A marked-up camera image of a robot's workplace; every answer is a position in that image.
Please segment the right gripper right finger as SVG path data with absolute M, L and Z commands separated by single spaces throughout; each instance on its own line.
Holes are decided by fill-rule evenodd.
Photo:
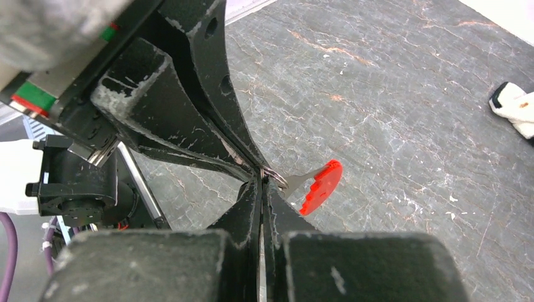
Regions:
M 263 181 L 268 301 L 468 301 L 452 255 L 418 232 L 320 232 Z

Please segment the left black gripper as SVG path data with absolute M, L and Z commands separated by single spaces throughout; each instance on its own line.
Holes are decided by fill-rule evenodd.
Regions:
M 165 229 L 130 148 L 251 178 L 243 156 L 194 107 L 168 54 L 142 38 L 120 54 L 158 6 L 131 2 L 75 58 L 1 87 L 1 121 L 21 117 L 28 134 L 1 144 L 1 211 L 54 216 L 64 228 Z

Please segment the red grey keyring holder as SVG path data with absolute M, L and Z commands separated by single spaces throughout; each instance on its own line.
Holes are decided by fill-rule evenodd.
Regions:
M 289 198 L 309 179 L 313 180 L 299 210 L 302 216 L 307 216 L 319 208 L 336 190 L 343 175 L 343 165 L 338 160 L 332 159 L 323 167 L 303 175 L 282 176 L 267 166 L 262 166 L 260 173 L 261 177 L 271 177 L 275 180 L 284 198 Z

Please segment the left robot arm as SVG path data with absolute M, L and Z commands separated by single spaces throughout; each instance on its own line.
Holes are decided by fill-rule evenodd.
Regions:
M 225 1 L 2 1 L 1 101 L 59 131 L 41 144 L 42 215 L 79 226 L 115 208 L 120 143 L 154 160 L 243 182 L 240 214 L 261 211 L 262 153 L 230 79 Z

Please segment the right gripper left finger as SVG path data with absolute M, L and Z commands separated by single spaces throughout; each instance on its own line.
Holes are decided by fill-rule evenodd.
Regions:
M 82 232 L 57 259 L 42 301 L 257 301 L 261 180 L 204 230 Z

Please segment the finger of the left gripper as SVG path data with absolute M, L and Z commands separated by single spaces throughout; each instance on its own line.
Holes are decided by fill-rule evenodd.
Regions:
M 234 152 L 253 168 L 268 163 L 251 137 L 230 79 L 225 47 L 225 1 L 164 1 L 159 13 L 188 41 L 198 102 Z

